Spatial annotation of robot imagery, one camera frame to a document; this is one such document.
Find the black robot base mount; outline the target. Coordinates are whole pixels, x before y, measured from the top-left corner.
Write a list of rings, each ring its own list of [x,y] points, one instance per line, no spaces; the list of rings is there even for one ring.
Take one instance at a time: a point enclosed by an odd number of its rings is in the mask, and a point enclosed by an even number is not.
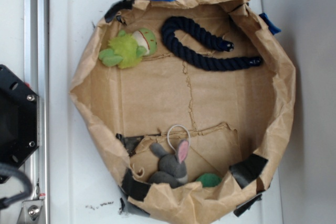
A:
[[[1,163],[20,168],[38,148],[38,95],[1,65]]]

